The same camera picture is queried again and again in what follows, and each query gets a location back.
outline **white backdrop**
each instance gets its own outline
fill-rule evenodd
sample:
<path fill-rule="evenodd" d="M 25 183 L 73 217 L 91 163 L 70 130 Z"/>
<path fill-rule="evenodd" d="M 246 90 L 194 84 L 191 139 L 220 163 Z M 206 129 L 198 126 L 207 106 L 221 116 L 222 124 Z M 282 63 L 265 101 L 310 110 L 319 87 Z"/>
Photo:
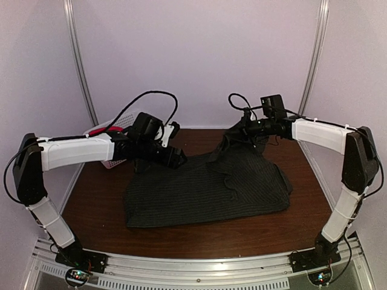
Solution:
<path fill-rule="evenodd" d="M 240 112 L 231 92 L 282 94 L 297 110 L 311 59 L 318 0 L 74 2 L 91 97 L 99 121 L 136 95 L 177 95 L 183 127 L 228 127 Z M 137 108 L 167 119 L 173 101 L 147 96 Z"/>
<path fill-rule="evenodd" d="M 387 169 L 387 2 L 330 2 L 322 58 L 306 114 L 322 120 L 372 129 Z M 343 158 L 309 146 L 336 202 Z M 375 180 L 375 189 L 380 178 Z M 385 188 L 366 200 L 354 223 L 376 281 L 386 289 L 387 196 Z"/>
<path fill-rule="evenodd" d="M 62 1 L 0 4 L 0 171 L 23 136 L 81 134 L 91 127 L 80 91 Z M 75 167 L 45 173 L 60 207 Z M 11 171 L 8 187 L 15 194 Z M 19 290 L 39 227 L 0 185 L 0 288 Z"/>

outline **black cable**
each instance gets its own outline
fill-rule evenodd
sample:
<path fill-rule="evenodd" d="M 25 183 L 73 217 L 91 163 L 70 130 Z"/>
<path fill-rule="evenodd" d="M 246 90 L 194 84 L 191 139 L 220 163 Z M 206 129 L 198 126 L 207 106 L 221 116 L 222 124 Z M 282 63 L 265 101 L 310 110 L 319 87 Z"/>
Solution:
<path fill-rule="evenodd" d="M 18 153 L 16 153 L 15 155 L 12 156 L 12 158 L 10 159 L 10 161 L 7 163 L 7 165 L 5 166 L 5 169 L 4 169 L 4 174 L 3 174 L 3 185 L 4 185 L 4 190 L 6 192 L 6 194 L 9 196 L 10 199 L 12 199 L 12 201 L 18 203 L 18 204 L 23 204 L 21 201 L 18 201 L 16 198 L 14 198 L 10 191 L 8 190 L 8 186 L 7 186 L 7 173 L 8 173 L 8 169 L 10 168 L 12 162 L 19 156 L 21 155 L 22 153 L 24 153 L 28 148 L 30 148 L 31 146 L 34 146 L 34 145 L 37 145 L 38 143 L 41 143 L 41 142 L 45 142 L 44 140 L 40 140 L 40 141 L 37 141 L 37 142 L 34 142 L 26 147 L 24 147 L 23 149 L 21 149 Z"/>
<path fill-rule="evenodd" d="M 275 143 L 267 143 L 268 145 L 272 145 L 272 146 L 278 146 L 279 145 L 279 142 L 278 142 L 278 135 L 275 136 Z"/>
<path fill-rule="evenodd" d="M 51 244 L 51 246 L 50 246 L 50 252 L 53 253 L 53 254 L 59 254 L 59 250 L 58 250 L 58 252 L 54 252 L 54 251 L 53 251 L 53 246 L 56 246 L 56 245 L 55 245 L 54 243 Z"/>
<path fill-rule="evenodd" d="M 375 193 L 379 192 L 382 189 L 382 187 L 384 186 L 384 183 L 385 183 L 385 171 L 384 171 L 384 168 L 383 168 L 383 164 L 382 164 L 382 162 L 380 160 L 380 157 L 379 157 L 378 153 L 376 152 L 375 145 L 373 145 L 373 143 L 369 140 L 367 135 L 365 135 L 363 132 L 361 132 L 361 131 L 359 131 L 357 129 L 354 129 L 354 128 L 349 128 L 349 129 L 353 130 L 353 131 L 356 131 L 357 133 L 361 134 L 361 136 L 363 136 L 364 138 L 366 138 L 368 140 L 369 145 L 371 146 L 372 151 L 375 153 L 376 161 L 378 162 L 379 167 L 380 167 L 380 175 L 381 175 L 381 178 L 382 178 L 382 180 L 380 181 L 380 185 L 373 192 L 368 193 L 367 195 L 365 195 L 363 199 L 366 199 L 366 198 L 369 198 L 370 196 L 374 195 Z"/>
<path fill-rule="evenodd" d="M 252 107 L 250 106 L 249 101 L 246 99 L 245 96 L 243 96 L 243 95 L 241 95 L 241 94 L 238 94 L 237 92 L 233 92 L 232 94 L 229 95 L 229 103 L 231 104 L 231 106 L 232 106 L 233 108 L 235 108 L 235 109 L 238 108 L 238 107 L 234 106 L 234 104 L 233 104 L 232 101 L 231 101 L 231 98 L 232 98 L 233 96 L 239 97 L 239 98 L 241 98 L 242 100 L 244 100 L 244 101 L 246 102 L 246 104 L 249 106 L 249 109 L 251 110 L 251 112 L 254 114 L 255 119 L 258 120 L 258 117 L 256 116 L 256 113 L 252 110 Z"/>
<path fill-rule="evenodd" d="M 90 273 L 88 271 L 84 271 L 84 270 L 77 269 L 77 268 L 70 268 L 69 270 L 67 270 L 67 272 L 65 274 L 65 281 L 66 281 L 67 285 L 74 287 L 74 288 L 80 288 L 84 284 L 86 284 L 86 282 L 89 280 L 89 279 L 87 279 L 86 281 L 83 281 L 82 283 L 74 283 L 72 281 L 69 281 L 67 276 L 70 275 L 71 271 L 81 271 L 81 272 L 84 272 L 84 273 L 87 273 L 88 275 L 90 275 Z"/>
<path fill-rule="evenodd" d="M 329 285 L 332 284 L 332 283 L 334 283 L 334 282 L 336 282 L 337 279 L 339 279 L 339 278 L 344 274 L 345 270 L 348 269 L 348 267 L 349 267 L 349 265 L 350 265 L 350 263 L 351 263 L 351 260 L 352 260 L 352 249 L 351 249 L 351 245 L 350 245 L 350 243 L 348 242 L 348 240 L 347 240 L 347 238 L 346 238 L 346 236 L 345 236 L 345 233 L 346 233 L 346 230 L 347 230 L 347 229 L 348 229 L 348 228 L 346 228 L 345 231 L 344 231 L 344 241 L 345 241 L 345 243 L 346 243 L 346 245 L 348 246 L 348 249 L 349 249 L 349 251 L 350 251 L 350 257 L 348 258 L 348 261 L 347 261 L 347 263 L 346 263 L 346 265 L 345 265 L 343 271 L 341 271 L 341 273 L 340 273 L 339 275 L 337 275 L 336 278 L 334 278 L 332 281 L 330 281 L 330 282 L 329 282 Z"/>
<path fill-rule="evenodd" d="M 54 137 L 54 138 L 48 139 L 47 142 L 49 142 L 49 141 L 65 141 L 65 140 L 73 140 L 73 139 L 84 139 L 84 138 L 87 138 L 87 135 Z"/>
<path fill-rule="evenodd" d="M 74 267 L 78 267 L 79 266 L 79 265 L 77 265 L 77 263 L 74 263 L 74 262 L 70 261 L 68 259 L 68 257 L 66 257 L 66 255 L 64 255 L 62 250 L 58 247 L 58 245 L 56 245 L 56 243 L 55 243 L 55 246 L 58 249 L 59 254 L 63 257 L 63 259 L 65 259 L 69 264 L 73 265 Z"/>
<path fill-rule="evenodd" d="M 169 116 L 167 122 L 165 122 L 165 125 L 167 125 L 169 123 L 169 121 L 174 117 L 176 111 L 177 111 L 177 108 L 178 108 L 178 100 L 176 98 L 175 95 L 171 94 L 170 92 L 164 92 L 164 91 L 147 91 L 147 92 L 143 92 L 142 94 L 138 95 L 136 98 L 133 99 L 133 101 L 131 101 L 129 104 L 127 104 L 122 110 L 121 112 L 116 116 L 116 118 L 110 122 L 109 125 L 107 125 L 106 128 L 104 128 L 104 130 L 100 131 L 99 133 L 96 133 L 95 135 L 93 136 L 97 136 L 97 135 L 100 135 L 102 133 L 106 133 L 117 121 L 118 119 L 126 112 L 127 109 L 129 109 L 129 107 L 131 107 L 135 102 L 137 102 L 139 99 L 141 99 L 142 97 L 144 97 L 145 95 L 149 95 L 149 94 L 162 94 L 162 95 L 168 95 L 170 97 L 172 97 L 174 100 L 175 100 L 175 108 L 174 110 L 172 111 L 171 115 Z"/>
<path fill-rule="evenodd" d="M 235 92 L 229 95 L 229 103 L 230 103 L 231 107 L 233 107 L 233 108 L 236 109 L 236 110 L 243 111 L 244 108 L 237 107 L 237 106 L 235 106 L 235 105 L 232 103 L 231 98 L 232 98 L 233 95 L 237 95 L 237 96 L 239 96 L 239 97 L 241 97 L 241 98 L 243 98 L 243 99 L 246 99 L 246 98 L 245 98 L 244 96 L 238 94 L 238 93 L 235 93 Z M 304 120 L 307 120 L 307 121 L 316 122 L 316 123 L 322 123 L 322 124 L 327 124 L 327 125 L 332 125 L 332 126 L 335 126 L 335 127 L 344 128 L 344 129 L 348 129 L 348 130 L 355 131 L 355 132 L 359 133 L 362 137 L 364 137 L 364 138 L 368 141 L 369 145 L 371 146 L 372 151 L 375 153 L 376 161 L 377 161 L 378 164 L 379 164 L 379 167 L 380 167 L 380 174 L 381 174 L 381 177 L 382 177 L 382 180 L 381 180 L 381 182 L 380 182 L 379 187 L 378 187 L 377 189 L 375 189 L 373 192 L 371 192 L 371 193 L 365 195 L 365 196 L 364 196 L 364 199 L 366 199 L 366 198 L 368 198 L 368 197 L 374 195 L 375 193 L 379 192 L 379 191 L 383 188 L 384 183 L 385 183 L 385 173 L 384 173 L 384 169 L 383 169 L 383 164 L 382 164 L 382 162 L 381 162 L 381 160 L 380 160 L 380 157 L 379 157 L 379 155 L 378 155 L 378 153 L 377 153 L 377 151 L 376 151 L 375 145 L 373 145 L 373 143 L 372 143 L 371 140 L 367 137 L 367 135 L 365 135 L 364 133 L 362 133 L 362 132 L 359 131 L 358 129 L 352 128 L 352 127 L 346 127 L 346 126 L 343 126 L 343 125 L 340 125 L 340 124 L 336 124 L 336 123 L 332 123 L 332 122 L 328 122 L 328 121 L 314 120 L 314 119 L 305 117 L 305 116 L 303 116 L 303 115 L 300 115 L 300 114 L 298 114 L 298 113 L 296 113 L 296 112 L 293 112 L 293 111 L 291 111 L 291 110 L 288 110 L 288 109 L 282 109 L 282 108 L 276 108 L 276 107 L 269 106 L 269 105 L 261 105 L 261 106 L 252 107 L 252 108 L 250 108 L 250 110 L 262 109 L 262 108 L 272 108 L 272 109 L 277 110 L 277 111 L 282 111 L 282 112 L 286 112 L 286 113 L 289 113 L 289 114 L 293 114 L 293 115 L 295 115 L 295 116 L 297 116 L 297 117 L 299 117 L 299 118 L 302 118 L 302 119 L 304 119 Z"/>

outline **plastic basket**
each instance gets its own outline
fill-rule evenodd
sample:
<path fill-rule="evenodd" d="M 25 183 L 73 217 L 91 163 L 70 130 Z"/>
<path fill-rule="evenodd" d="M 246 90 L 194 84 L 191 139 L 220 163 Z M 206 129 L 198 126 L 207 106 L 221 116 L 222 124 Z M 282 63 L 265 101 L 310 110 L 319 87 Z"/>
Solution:
<path fill-rule="evenodd" d="M 131 126 L 131 125 L 133 125 L 134 120 L 137 118 L 137 115 L 138 115 L 138 111 L 127 112 L 127 113 L 123 114 L 121 116 L 121 118 L 119 118 L 117 120 L 117 122 L 114 123 L 114 126 L 122 127 L 122 128 Z M 88 133 L 90 133 L 93 130 L 106 127 L 112 121 L 113 121 L 113 119 L 110 120 L 110 121 L 104 122 L 104 123 L 102 123 L 102 124 L 100 124 L 100 125 L 98 125 L 96 127 L 91 128 L 90 130 L 87 130 L 83 134 L 88 134 Z M 114 166 L 117 166 L 117 165 L 121 164 L 122 162 L 125 162 L 125 160 L 120 160 L 120 161 L 101 161 L 103 166 L 105 166 L 107 169 L 113 168 Z"/>

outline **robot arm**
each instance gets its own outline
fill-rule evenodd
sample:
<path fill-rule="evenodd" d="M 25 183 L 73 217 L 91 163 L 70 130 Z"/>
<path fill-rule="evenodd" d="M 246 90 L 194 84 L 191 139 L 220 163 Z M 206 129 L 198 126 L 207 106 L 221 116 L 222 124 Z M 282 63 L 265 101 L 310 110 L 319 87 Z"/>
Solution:
<path fill-rule="evenodd" d="M 268 118 L 250 119 L 250 109 L 244 110 L 241 121 L 230 128 L 229 136 L 253 142 L 254 137 L 278 135 L 289 140 L 304 141 L 331 149 L 344 155 L 340 198 L 322 231 L 315 240 L 315 249 L 290 255 L 293 271 L 324 266 L 327 261 L 340 260 L 337 245 L 354 220 L 368 187 L 373 182 L 379 163 L 371 130 L 349 126 L 338 127 L 297 116 L 287 117 L 280 95 L 261 98 L 264 115 Z"/>
<path fill-rule="evenodd" d="M 178 129 L 176 123 L 164 127 L 159 119 L 139 113 L 134 124 L 123 132 L 111 130 L 70 138 L 36 138 L 34 134 L 24 137 L 21 150 L 28 148 L 13 167 L 18 198 L 59 247 L 57 262 L 86 271 L 90 261 L 93 271 L 103 272 L 106 256 L 83 250 L 48 197 L 43 172 L 70 164 L 134 159 L 175 169 L 187 161 L 181 149 L 167 145 Z"/>

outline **dark knit garment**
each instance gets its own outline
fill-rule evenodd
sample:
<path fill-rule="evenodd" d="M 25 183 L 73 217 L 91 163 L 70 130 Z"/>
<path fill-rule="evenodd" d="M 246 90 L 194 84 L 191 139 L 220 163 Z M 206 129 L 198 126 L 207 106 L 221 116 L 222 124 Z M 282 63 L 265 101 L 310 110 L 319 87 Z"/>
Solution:
<path fill-rule="evenodd" d="M 135 174 L 125 194 L 127 227 L 223 221 L 285 210 L 292 187 L 262 152 L 267 139 L 229 138 L 179 169 L 158 165 Z"/>

